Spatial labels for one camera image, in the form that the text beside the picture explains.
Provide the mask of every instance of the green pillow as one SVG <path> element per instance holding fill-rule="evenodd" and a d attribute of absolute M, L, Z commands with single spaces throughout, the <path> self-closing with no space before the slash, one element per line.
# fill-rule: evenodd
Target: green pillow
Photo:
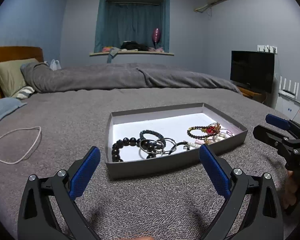
<path fill-rule="evenodd" d="M 26 86 L 20 67 L 30 62 L 39 63 L 35 58 L 0 62 L 0 87 L 5 97 L 11 97 Z"/>

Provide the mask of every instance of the teal curtain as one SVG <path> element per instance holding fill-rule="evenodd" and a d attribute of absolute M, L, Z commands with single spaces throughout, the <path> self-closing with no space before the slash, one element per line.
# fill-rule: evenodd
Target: teal curtain
<path fill-rule="evenodd" d="M 106 27 L 106 4 L 106 0 L 99 1 L 94 53 L 102 51 L 102 48 L 105 46 L 103 41 Z"/>
<path fill-rule="evenodd" d="M 170 0 L 164 0 L 160 5 L 100 0 L 94 52 L 100 52 L 105 46 L 120 48 L 124 41 L 154 47 L 152 32 L 155 28 L 161 31 L 157 48 L 163 47 L 169 52 Z"/>
<path fill-rule="evenodd" d="M 161 4 L 161 47 L 165 52 L 169 52 L 170 43 L 170 0 L 164 0 Z"/>

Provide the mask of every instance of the gray blanket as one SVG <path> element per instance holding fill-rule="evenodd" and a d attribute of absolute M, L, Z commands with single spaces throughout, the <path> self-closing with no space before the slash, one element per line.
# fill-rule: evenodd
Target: gray blanket
<path fill-rule="evenodd" d="M 17 235 L 21 196 L 30 174 L 52 176 L 81 159 L 92 145 L 101 150 L 96 169 L 76 203 L 103 240 L 152 235 L 156 240 L 199 239 L 223 203 L 201 164 L 166 174 L 111 181 L 108 177 L 105 131 L 110 112 L 205 102 L 249 129 L 245 143 L 223 157 L 247 174 L 269 172 L 277 189 L 285 180 L 285 161 L 276 151 L 255 140 L 253 128 L 266 124 L 268 113 L 277 111 L 224 89 L 146 88 L 80 90 L 34 94 L 28 104 L 0 122 L 0 136 L 22 127 L 42 127 L 40 143 L 16 165 L 0 163 L 0 220 Z M 18 131 L 0 140 L 0 159 L 18 160 L 32 145 L 35 131 Z M 62 228 L 65 222 L 53 202 Z M 233 227 L 238 229 L 243 214 Z"/>
<path fill-rule="evenodd" d="M 26 83 L 39 93 L 121 88 L 224 88 L 240 93 L 231 82 L 165 65 L 99 64 L 52 71 L 45 63 L 21 68 Z"/>

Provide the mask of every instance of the gray wall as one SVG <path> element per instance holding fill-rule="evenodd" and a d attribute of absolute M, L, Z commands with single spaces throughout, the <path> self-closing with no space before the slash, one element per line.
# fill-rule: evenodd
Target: gray wall
<path fill-rule="evenodd" d="M 300 82 L 300 7 L 295 0 L 228 0 L 202 17 L 208 74 L 230 79 L 231 50 L 256 51 L 257 45 L 273 45 L 278 47 L 277 78 Z M 279 88 L 274 81 L 267 100 L 272 107 Z"/>
<path fill-rule="evenodd" d="M 5 0 L 0 6 L 0 46 L 37 46 L 50 62 L 60 57 L 66 0 Z"/>
<path fill-rule="evenodd" d="M 170 52 L 164 55 L 117 55 L 113 63 L 160 63 L 204 72 L 202 15 L 193 9 L 200 0 L 170 0 Z M 107 56 L 89 57 L 95 42 L 99 0 L 68 0 L 61 38 L 63 66 L 106 63 Z"/>

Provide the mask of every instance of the blue gripper pad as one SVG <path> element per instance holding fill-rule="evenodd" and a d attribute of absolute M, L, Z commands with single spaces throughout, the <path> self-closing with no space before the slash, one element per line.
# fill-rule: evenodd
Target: blue gripper pad
<path fill-rule="evenodd" d="M 209 149 L 202 145 L 199 149 L 199 159 L 208 173 L 208 176 L 216 189 L 217 193 L 228 199 L 231 195 L 229 189 L 230 181 L 225 172 L 220 167 L 219 163 L 215 160 Z"/>
<path fill-rule="evenodd" d="M 72 201 L 77 197 L 82 196 L 88 182 L 90 181 L 94 171 L 100 162 L 100 151 L 94 147 L 89 156 L 83 161 L 78 171 L 73 176 L 70 182 L 69 196 Z"/>
<path fill-rule="evenodd" d="M 290 124 L 287 120 L 284 120 L 273 114 L 267 114 L 266 122 L 285 131 L 290 129 Z"/>

